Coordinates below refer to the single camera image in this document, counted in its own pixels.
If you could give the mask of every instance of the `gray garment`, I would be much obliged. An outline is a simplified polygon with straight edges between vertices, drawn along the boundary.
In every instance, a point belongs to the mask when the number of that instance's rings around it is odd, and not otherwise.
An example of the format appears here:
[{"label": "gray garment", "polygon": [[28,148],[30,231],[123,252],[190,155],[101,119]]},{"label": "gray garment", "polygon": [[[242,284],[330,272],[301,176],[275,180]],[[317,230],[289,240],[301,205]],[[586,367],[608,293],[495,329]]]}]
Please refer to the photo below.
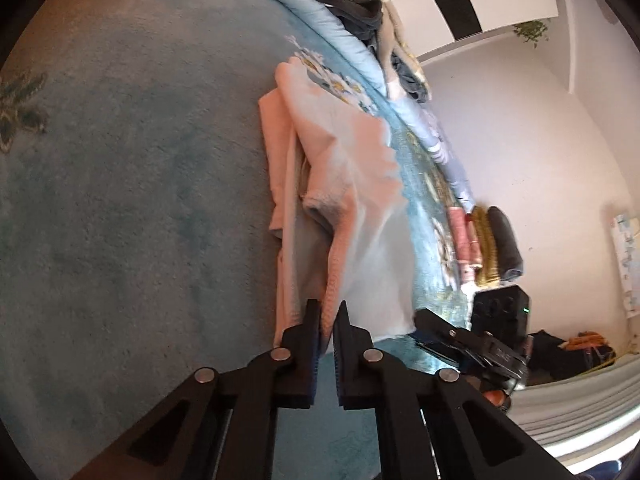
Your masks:
[{"label": "gray garment", "polygon": [[504,282],[514,282],[524,273],[524,263],[518,250],[511,223],[501,209],[492,206],[487,211],[491,231],[498,250],[498,270]]}]

